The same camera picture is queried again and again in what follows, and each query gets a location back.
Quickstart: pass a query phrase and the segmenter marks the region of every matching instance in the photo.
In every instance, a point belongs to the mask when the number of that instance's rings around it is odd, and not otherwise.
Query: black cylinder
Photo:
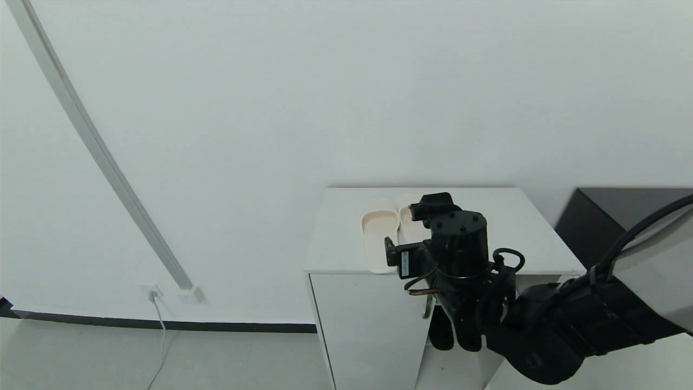
[[[440,272],[456,278],[481,275],[489,268],[486,219],[478,212],[456,211],[430,222],[429,250]]]

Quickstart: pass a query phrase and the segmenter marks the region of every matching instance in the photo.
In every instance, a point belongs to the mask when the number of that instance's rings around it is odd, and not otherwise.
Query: gray floor
[[[0,319],[2,390],[146,389],[161,331]],[[154,389],[329,389],[316,334],[166,333]]]

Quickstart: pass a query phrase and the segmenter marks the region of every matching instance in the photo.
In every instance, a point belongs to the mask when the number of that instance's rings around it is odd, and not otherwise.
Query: label sticker
[[[402,276],[409,276],[409,252],[402,252]]]

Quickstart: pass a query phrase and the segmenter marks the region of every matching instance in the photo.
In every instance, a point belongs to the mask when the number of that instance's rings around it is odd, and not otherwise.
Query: wall outlet
[[[204,294],[198,286],[193,286],[189,290],[178,290],[178,298],[183,303],[198,305],[204,301]]]
[[[163,297],[164,297],[164,294],[161,292],[161,290],[160,290],[155,284],[153,284],[153,283],[152,283],[151,285],[147,285],[147,284],[144,284],[144,283],[140,283],[140,284],[139,284],[139,289],[142,291],[142,294],[144,294],[144,296],[147,297],[147,299],[149,299],[149,291],[156,291],[156,292],[157,292],[157,296],[158,296],[159,298],[163,298]]]

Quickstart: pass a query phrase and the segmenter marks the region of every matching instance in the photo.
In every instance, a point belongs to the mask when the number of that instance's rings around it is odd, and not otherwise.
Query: white slipper
[[[385,255],[385,238],[390,237],[397,245],[397,228],[399,228],[399,213],[391,200],[373,198],[365,205],[361,217],[361,232],[365,247],[366,267],[372,273],[393,273],[395,266],[387,266]]]
[[[409,205],[420,201],[421,196],[414,194],[400,195],[395,201],[399,211],[401,224],[399,229],[402,233],[402,244],[412,244],[431,238],[431,231],[423,227],[423,222],[412,221],[412,211],[409,210]]]

